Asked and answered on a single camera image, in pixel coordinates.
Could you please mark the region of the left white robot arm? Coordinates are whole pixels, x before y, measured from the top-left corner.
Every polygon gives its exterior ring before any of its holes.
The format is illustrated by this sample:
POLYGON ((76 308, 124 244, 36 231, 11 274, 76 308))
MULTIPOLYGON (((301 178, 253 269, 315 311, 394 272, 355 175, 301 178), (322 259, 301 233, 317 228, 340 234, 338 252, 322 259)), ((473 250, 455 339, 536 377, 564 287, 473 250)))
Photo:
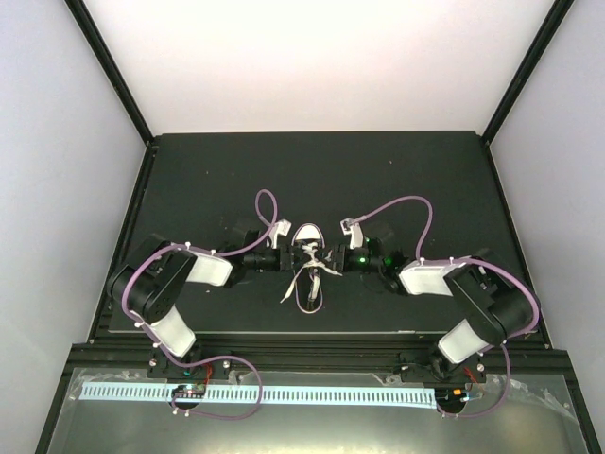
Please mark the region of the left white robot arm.
POLYGON ((194 332, 186 325, 176 303, 187 283, 230 288, 248 271, 289 271, 289 246, 281 241, 291 223, 280 219, 268 227, 265 243, 255 230, 240 236, 242 253, 208 253, 181 247, 155 234, 148 236, 117 267, 106 283, 107 295, 124 304, 134 324, 147 329, 155 345, 170 352, 169 365, 182 377, 196 375, 203 355, 193 348, 194 332))

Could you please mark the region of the black sneaker white sole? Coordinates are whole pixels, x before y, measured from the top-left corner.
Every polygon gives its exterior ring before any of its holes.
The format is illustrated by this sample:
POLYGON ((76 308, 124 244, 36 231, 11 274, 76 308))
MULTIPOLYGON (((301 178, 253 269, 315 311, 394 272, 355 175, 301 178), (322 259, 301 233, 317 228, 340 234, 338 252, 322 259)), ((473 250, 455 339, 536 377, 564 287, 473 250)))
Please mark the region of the black sneaker white sole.
MULTIPOLYGON (((301 247, 315 243, 318 249, 325 246, 320 228, 313 223, 302 224, 295 232, 291 244, 301 247)), ((318 312, 323 305, 323 295, 320 285, 320 270, 308 268, 297 278, 295 285, 296 303, 301 312, 307 315, 318 312)))

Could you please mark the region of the white shoelace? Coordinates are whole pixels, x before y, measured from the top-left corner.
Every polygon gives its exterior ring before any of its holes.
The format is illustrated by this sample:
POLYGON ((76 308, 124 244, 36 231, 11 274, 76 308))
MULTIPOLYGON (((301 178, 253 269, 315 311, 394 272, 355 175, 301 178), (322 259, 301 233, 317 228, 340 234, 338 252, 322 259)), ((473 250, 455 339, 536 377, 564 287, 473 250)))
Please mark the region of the white shoelace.
POLYGON ((301 244, 301 249, 302 252, 309 257, 309 259, 304 264, 302 264, 300 268, 294 273, 292 280, 290 281, 289 287, 287 288, 284 297, 282 298, 280 303, 283 303, 292 295, 292 293, 296 289, 297 280, 299 276, 306 269, 321 269, 329 274, 342 276, 341 272, 329 269, 325 263, 316 258, 316 253, 319 251, 318 241, 311 241, 308 244, 301 244))

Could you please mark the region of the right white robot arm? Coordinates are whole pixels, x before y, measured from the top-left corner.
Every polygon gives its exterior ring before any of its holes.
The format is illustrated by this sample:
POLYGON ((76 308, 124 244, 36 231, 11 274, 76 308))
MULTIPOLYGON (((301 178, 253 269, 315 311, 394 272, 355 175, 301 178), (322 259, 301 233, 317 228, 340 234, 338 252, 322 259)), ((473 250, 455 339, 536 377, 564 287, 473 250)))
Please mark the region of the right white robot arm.
POLYGON ((444 334, 420 364, 438 381, 450 381, 464 361, 533 330, 540 318, 539 300, 524 282, 489 260, 493 254, 461 258, 412 259, 388 253, 382 239, 345 229, 354 240, 331 246, 320 261, 337 273, 374 273, 387 291, 404 297, 433 295, 453 299, 462 320, 444 334))

